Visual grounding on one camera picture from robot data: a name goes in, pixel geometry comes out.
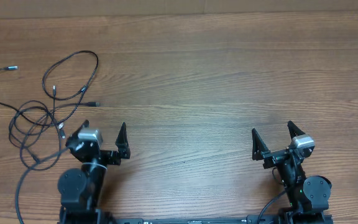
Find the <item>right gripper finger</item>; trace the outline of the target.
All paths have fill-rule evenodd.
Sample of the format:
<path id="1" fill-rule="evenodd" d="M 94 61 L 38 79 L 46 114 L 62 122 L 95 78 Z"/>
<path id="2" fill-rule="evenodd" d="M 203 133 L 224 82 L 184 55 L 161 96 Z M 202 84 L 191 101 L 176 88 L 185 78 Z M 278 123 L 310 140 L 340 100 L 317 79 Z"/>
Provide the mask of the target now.
<path id="1" fill-rule="evenodd" d="M 269 153 L 269 149 L 255 128 L 252 129 L 252 142 L 252 159 L 255 161 L 262 160 L 264 155 Z"/>
<path id="2" fill-rule="evenodd" d="M 293 121 L 288 121 L 287 127 L 291 138 L 305 134 Z"/>

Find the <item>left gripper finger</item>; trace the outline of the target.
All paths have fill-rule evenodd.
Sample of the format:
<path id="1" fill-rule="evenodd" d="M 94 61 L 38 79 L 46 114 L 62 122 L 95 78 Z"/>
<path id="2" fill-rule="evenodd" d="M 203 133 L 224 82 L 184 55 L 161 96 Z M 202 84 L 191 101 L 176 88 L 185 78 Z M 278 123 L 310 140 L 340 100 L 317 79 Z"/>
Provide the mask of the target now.
<path id="1" fill-rule="evenodd" d="M 81 126 L 71 135 L 73 138 L 77 138 L 78 137 L 78 133 L 84 129 L 84 128 L 88 128 L 90 125 L 90 122 L 86 119 Z"/>
<path id="2" fill-rule="evenodd" d="M 117 146 L 119 157 L 121 159 L 129 159 L 131 157 L 129 141 L 127 139 L 127 126 L 125 122 L 122 123 L 115 145 Z"/>

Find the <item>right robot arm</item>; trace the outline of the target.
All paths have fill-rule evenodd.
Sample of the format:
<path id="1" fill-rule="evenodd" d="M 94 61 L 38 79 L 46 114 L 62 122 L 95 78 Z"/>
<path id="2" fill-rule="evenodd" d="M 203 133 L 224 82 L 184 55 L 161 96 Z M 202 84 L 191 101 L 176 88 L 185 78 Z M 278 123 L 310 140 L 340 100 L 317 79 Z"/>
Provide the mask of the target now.
<path id="1" fill-rule="evenodd" d="M 270 151 L 260 134 L 252 129 L 252 159 L 263 161 L 264 169 L 277 170 L 283 191 L 271 199 L 258 215 L 247 216 L 249 223 L 332 223 L 325 215 L 329 208 L 332 183 L 321 175 L 306 176 L 301 164 L 314 151 L 314 139 L 294 122 L 287 123 L 291 143 L 282 150 Z M 267 215 L 267 209 L 286 195 L 289 207 L 281 208 L 276 215 Z"/>

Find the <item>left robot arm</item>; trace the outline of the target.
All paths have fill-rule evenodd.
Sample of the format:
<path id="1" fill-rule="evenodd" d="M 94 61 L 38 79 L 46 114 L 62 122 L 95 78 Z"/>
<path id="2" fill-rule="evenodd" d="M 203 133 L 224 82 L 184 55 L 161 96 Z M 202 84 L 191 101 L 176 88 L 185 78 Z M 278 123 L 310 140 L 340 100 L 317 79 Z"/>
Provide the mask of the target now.
<path id="1" fill-rule="evenodd" d="M 66 141 L 72 156 L 81 162 L 79 169 L 66 170 L 58 180 L 60 223 L 116 223 L 110 212 L 99 208 L 99 199 L 108 166 L 119 166 L 131 156 L 127 126 L 122 123 L 116 151 L 102 150 L 101 131 L 89 127 L 86 120 Z"/>

